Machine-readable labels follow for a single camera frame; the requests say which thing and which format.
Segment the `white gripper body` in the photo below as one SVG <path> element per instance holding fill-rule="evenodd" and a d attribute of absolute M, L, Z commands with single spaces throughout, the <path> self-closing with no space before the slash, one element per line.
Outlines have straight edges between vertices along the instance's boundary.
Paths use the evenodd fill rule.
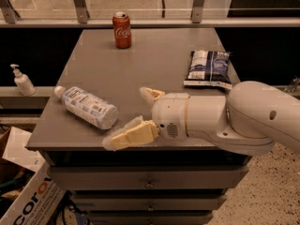
<path fill-rule="evenodd" d="M 159 134 L 168 140 L 184 140 L 186 132 L 186 113 L 189 100 L 187 93 L 170 93 L 159 98 L 152 107 L 152 120 Z"/>

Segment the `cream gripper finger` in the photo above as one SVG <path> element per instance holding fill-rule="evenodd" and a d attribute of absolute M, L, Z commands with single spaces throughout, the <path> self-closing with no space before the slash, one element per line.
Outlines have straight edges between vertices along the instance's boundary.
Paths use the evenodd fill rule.
<path fill-rule="evenodd" d="M 152 107 L 159 98 L 162 98 L 165 95 L 165 93 L 163 91 L 151 89 L 148 87 L 141 87 L 140 94 L 141 94 L 142 99 L 150 107 Z"/>
<path fill-rule="evenodd" d="M 151 143 L 158 136 L 156 124 L 152 120 L 144 120 L 140 115 L 105 137 L 102 146 L 106 150 L 116 151 Z"/>

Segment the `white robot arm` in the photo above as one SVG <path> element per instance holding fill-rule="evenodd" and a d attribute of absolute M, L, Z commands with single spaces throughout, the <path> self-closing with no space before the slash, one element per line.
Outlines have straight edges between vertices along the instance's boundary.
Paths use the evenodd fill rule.
<path fill-rule="evenodd" d="M 142 87 L 152 118 L 138 116 L 104 138 L 107 150 L 144 146 L 156 138 L 201 139 L 248 156 L 281 143 L 300 152 L 300 101 L 262 82 L 240 82 L 228 95 L 192 96 Z"/>

